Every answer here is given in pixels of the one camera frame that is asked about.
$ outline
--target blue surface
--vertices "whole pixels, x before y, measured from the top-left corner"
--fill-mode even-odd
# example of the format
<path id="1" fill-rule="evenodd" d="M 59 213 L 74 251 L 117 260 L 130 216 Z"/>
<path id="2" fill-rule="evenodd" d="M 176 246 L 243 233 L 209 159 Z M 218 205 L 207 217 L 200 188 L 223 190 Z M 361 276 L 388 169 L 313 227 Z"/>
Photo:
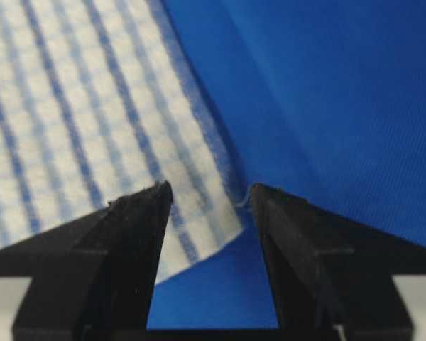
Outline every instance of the blue surface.
<path id="1" fill-rule="evenodd" d="M 426 1 L 315 2 L 166 6 L 245 184 L 426 245 Z M 235 245 L 158 286 L 150 326 L 275 323 L 268 284 L 247 263 L 227 270 L 258 244 Z M 172 305 L 180 288 L 194 299 Z"/>

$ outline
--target white fabric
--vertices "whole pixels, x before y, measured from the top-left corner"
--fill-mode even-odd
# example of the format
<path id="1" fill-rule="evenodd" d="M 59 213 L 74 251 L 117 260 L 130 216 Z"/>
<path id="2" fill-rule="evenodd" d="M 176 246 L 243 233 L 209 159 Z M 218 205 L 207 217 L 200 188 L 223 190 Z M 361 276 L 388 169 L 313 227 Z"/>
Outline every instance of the white fabric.
<path id="1" fill-rule="evenodd" d="M 161 281 L 241 231 L 233 174 L 158 1 L 0 0 L 0 247 L 166 179 Z"/>

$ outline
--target blue striped fabric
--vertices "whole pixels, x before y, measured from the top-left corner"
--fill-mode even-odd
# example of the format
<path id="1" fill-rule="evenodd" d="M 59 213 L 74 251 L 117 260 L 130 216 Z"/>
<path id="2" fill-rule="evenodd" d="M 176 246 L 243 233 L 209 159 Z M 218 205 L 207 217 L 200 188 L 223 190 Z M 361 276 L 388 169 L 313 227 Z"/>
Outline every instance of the blue striped fabric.
<path id="1" fill-rule="evenodd" d="M 0 247 L 167 179 L 158 281 L 242 229 L 239 186 L 159 0 L 0 0 Z"/>

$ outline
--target blue cloth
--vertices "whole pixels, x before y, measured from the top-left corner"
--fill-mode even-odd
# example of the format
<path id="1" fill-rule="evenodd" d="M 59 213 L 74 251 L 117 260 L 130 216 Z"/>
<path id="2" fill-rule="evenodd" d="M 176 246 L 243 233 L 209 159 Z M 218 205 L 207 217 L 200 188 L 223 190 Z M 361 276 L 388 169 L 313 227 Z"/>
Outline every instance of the blue cloth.
<path id="1" fill-rule="evenodd" d="M 426 1 L 165 4 L 245 185 L 282 187 L 426 246 Z M 234 243 L 259 252 L 244 236 Z M 253 305 L 256 288 L 268 297 L 268 287 L 249 265 L 221 270 L 239 259 L 226 248 L 157 287 L 151 326 L 272 325 L 262 302 Z M 209 289 L 197 288 L 202 271 L 215 271 Z M 170 309 L 180 288 L 197 300 L 165 319 L 158 296 Z"/>

